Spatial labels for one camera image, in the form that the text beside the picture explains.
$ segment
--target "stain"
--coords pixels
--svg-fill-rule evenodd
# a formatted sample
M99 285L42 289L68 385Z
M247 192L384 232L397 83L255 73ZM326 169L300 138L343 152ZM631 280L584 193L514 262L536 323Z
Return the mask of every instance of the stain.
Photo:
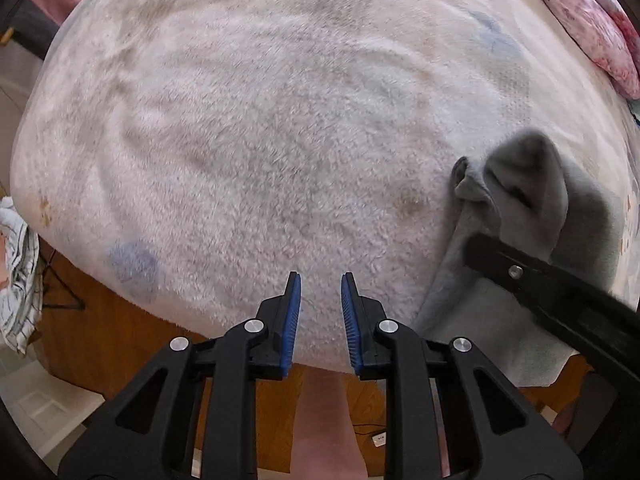
M40 199L40 216L44 227L49 227L51 224L51 208L49 207L49 199L46 197Z
M133 62L136 57L136 49L133 46L127 46L121 49L114 58L114 62L117 64L124 66L126 68L130 68L133 66Z
M149 304L158 294L158 259L140 240L116 244L109 259L124 291L140 304Z
M394 201L394 208L402 220L417 215L427 207L427 200L415 189L403 189Z
M131 95L129 85L122 79L114 78L111 84L107 87L106 97L108 100L112 100L116 97L127 98Z
M418 77L424 81L430 81L432 79L431 72L428 72L427 70L418 71Z
M153 26L177 10L179 0L142 0L129 7L128 17L141 25Z
M491 54L502 58L522 56L518 43L502 31L500 23L484 12L473 10L469 14L482 25L480 41Z

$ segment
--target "bedding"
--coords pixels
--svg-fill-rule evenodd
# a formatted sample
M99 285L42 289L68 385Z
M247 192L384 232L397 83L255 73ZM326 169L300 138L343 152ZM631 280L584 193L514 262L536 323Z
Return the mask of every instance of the bedding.
M611 291L637 304L638 129L542 0L83 0L11 189L72 263L205 336L300 272L294 360L348 371L341 274L401 322L424 314L451 168L523 127L614 197Z
M638 33L616 0L544 0L591 60L627 99L640 98Z

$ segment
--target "black metal stand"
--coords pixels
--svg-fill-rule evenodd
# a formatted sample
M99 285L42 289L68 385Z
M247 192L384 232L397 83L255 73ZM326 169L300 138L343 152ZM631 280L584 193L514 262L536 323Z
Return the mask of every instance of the black metal stand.
M41 253L38 255L38 257L44 262L44 268L42 269L42 283L43 283L43 297L46 295L47 291L49 290L49 286L48 285L44 285L44 278L46 277L47 273L50 272L53 277L56 279L56 281L62 286L62 288L64 288L67 293L74 299L73 303L43 303L42 307L43 308L66 308L66 309L71 309L71 310L84 310L84 301L82 300L82 298L80 298L72 289L70 286L68 286L65 281L60 278L59 274L55 271L55 269L52 266L52 262L53 262L53 258L56 257L56 254L58 254L58 251L53 249L49 258L45 258Z

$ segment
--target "black cable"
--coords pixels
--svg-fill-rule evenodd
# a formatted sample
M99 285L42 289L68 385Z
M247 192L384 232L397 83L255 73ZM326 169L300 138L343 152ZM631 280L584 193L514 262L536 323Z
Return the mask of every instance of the black cable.
M354 428L361 428L363 426L372 426L374 428L382 428L382 429L386 428L385 424L354 424L353 425ZM382 431L381 430L374 430L374 431L369 431L368 433L359 433L357 431L354 431L354 433L356 435L373 436L373 435L382 433Z

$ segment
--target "striped cloth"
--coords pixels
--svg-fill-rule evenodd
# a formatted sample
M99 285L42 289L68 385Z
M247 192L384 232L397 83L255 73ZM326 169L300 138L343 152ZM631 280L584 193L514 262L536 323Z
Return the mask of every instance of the striped cloth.
M24 354L42 314L42 270L38 235L18 215L11 197L0 201L8 285L0 290L0 332L6 344Z

